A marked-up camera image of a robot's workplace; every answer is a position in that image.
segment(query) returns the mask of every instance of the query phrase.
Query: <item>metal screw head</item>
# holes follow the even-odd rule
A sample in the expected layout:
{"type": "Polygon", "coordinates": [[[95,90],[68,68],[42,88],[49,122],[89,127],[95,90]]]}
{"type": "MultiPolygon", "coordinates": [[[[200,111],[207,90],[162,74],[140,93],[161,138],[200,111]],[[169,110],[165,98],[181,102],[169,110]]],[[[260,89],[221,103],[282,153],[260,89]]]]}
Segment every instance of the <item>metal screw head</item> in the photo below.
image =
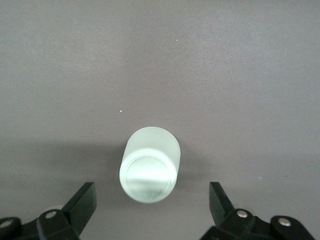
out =
{"type": "Polygon", "coordinates": [[[45,218],[46,218],[46,219],[51,219],[51,218],[53,218],[56,214],[57,214],[56,211],[50,211],[50,212],[48,212],[48,213],[45,215],[45,218]]]}
{"type": "Polygon", "coordinates": [[[4,221],[3,223],[0,224],[0,229],[4,229],[4,228],[8,227],[12,222],[13,222],[12,219],[4,221]]]}
{"type": "Polygon", "coordinates": [[[245,219],[245,218],[248,217],[248,213],[245,212],[245,211],[243,211],[243,210],[238,210],[238,211],[236,212],[236,214],[237,214],[240,218],[243,218],[243,219],[245,219]]]}
{"type": "Polygon", "coordinates": [[[291,226],[291,222],[290,222],[288,219],[284,218],[284,217],[280,217],[280,218],[278,219],[278,222],[279,222],[282,226],[285,226],[285,227],[290,227],[290,226],[291,226]]]}

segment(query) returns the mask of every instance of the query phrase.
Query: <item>white cylindrical container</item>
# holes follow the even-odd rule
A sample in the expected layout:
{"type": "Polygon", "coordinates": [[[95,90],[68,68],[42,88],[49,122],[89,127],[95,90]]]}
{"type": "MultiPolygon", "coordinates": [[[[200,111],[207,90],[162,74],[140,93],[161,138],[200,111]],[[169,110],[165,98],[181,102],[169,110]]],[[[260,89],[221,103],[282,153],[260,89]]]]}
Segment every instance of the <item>white cylindrical container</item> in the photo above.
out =
{"type": "Polygon", "coordinates": [[[156,203],[174,189],[180,164],[180,146],[167,130],[149,126],[128,140],[120,167],[123,190],[141,203],[156,203]]]}

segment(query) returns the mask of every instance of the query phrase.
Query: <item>plastic cup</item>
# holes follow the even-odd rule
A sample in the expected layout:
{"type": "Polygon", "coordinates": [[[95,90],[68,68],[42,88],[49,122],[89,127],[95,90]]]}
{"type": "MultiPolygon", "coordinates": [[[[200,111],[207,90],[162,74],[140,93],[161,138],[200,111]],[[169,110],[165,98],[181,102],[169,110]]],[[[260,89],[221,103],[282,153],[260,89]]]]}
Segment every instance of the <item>plastic cup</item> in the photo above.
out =
{"type": "Polygon", "coordinates": [[[174,189],[180,164],[180,146],[167,130],[149,126],[128,140],[120,167],[123,190],[141,203],[156,203],[174,189]]]}

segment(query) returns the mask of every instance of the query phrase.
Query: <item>bolt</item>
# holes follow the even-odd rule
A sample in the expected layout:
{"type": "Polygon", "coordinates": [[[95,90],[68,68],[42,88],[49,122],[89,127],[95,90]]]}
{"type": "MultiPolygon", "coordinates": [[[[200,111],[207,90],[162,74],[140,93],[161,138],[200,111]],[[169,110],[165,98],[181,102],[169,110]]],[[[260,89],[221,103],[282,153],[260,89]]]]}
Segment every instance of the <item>bolt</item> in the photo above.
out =
{"type": "Polygon", "coordinates": [[[291,226],[291,222],[288,219],[284,218],[284,217],[280,217],[278,219],[278,221],[282,226],[285,226],[285,227],[290,227],[291,226]]]}
{"type": "Polygon", "coordinates": [[[51,219],[56,215],[56,213],[57,213],[56,211],[50,211],[45,215],[45,218],[46,219],[51,219]]]}
{"type": "Polygon", "coordinates": [[[248,213],[245,212],[245,211],[243,211],[243,210],[237,211],[236,214],[237,214],[240,218],[243,218],[243,219],[245,219],[245,218],[248,217],[248,213]]]}
{"type": "Polygon", "coordinates": [[[4,229],[4,228],[10,226],[10,224],[11,224],[12,222],[13,222],[12,219],[7,220],[7,221],[4,221],[3,223],[0,224],[0,229],[4,229]]]}

